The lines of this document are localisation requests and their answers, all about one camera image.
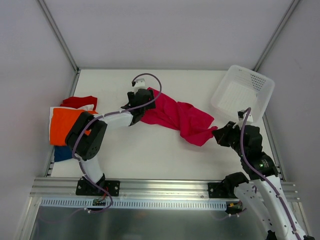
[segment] white plastic basket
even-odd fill
[[[238,121],[238,111],[251,107],[256,123],[263,117],[274,88],[275,82],[270,78],[233,65],[215,91],[211,104],[218,115],[234,122]]]

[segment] metal frame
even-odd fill
[[[50,13],[50,10],[45,3],[45,0],[36,0],[41,8],[46,20],[48,21],[50,28],[52,29],[56,39],[61,45],[66,57],[68,58],[72,68],[75,71],[75,77],[73,79],[73,84],[69,93],[69,96],[73,96],[80,71],[77,66],[53,16]],[[283,15],[280,23],[276,27],[274,33],[272,34],[270,40],[267,43],[267,46],[263,50],[254,71],[258,72],[264,60],[268,56],[272,47],[274,46],[277,38],[280,33],[283,31],[285,25],[290,19],[291,15],[297,8],[301,0],[292,0],[289,8]],[[263,116],[264,126],[267,132],[269,143],[271,146],[272,154],[274,161],[279,165],[279,171],[282,174],[282,178],[285,178],[283,169],[281,168],[281,159],[277,152],[277,146],[272,136],[272,130],[269,125],[266,114]],[[77,178],[61,178],[61,177],[49,177],[51,169],[53,167],[53,151],[51,157],[48,161],[47,171],[44,176],[48,177],[37,177],[34,181],[32,187],[29,204],[26,209],[26,212],[23,215],[23,224],[19,226],[18,237],[17,239],[25,240],[29,239],[32,235],[33,226],[36,220],[39,206],[42,201],[42,197],[71,197],[78,198],[75,195]],[[213,181],[198,181],[198,180],[137,180],[137,179],[118,179],[121,182],[120,185],[120,196],[119,199],[122,200],[179,200],[179,201],[209,201],[208,196],[208,182],[220,182],[220,180]],[[304,210],[300,202],[299,193],[295,188],[295,184],[292,182],[283,182],[282,183],[284,193],[291,204],[291,207],[296,215],[297,220],[301,226],[305,229],[306,232],[310,233],[308,223],[305,218]],[[218,199],[219,201],[236,201],[237,199]]]

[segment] white table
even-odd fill
[[[141,73],[156,75],[162,91],[176,101],[186,102],[211,114],[213,125],[223,127],[228,120],[213,115],[210,99],[226,71],[208,70],[82,70],[75,96],[98,98],[98,113],[118,110],[128,102],[132,79]],[[159,89],[150,76],[144,76],[149,87]],[[272,156],[262,120],[256,124],[263,137],[263,150]],[[231,149],[219,146],[214,138],[202,147],[191,145],[179,132],[160,125],[138,122],[134,126],[106,132],[98,153],[107,178],[222,180],[226,175],[243,172],[240,158]],[[82,173],[76,160],[56,162],[52,177],[76,177]]]

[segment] pink fabric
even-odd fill
[[[148,89],[153,90],[154,96],[159,94],[159,91],[153,88]],[[209,128],[214,120],[209,114],[189,103],[176,102],[163,93],[155,101],[155,105],[155,109],[145,112],[141,121],[180,130],[180,136],[191,144],[202,146],[214,136],[212,131],[218,129],[216,126]]]

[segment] orange cloth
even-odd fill
[[[85,110],[55,107],[50,123],[50,144],[55,146],[66,146],[66,137],[75,124],[79,115]]]

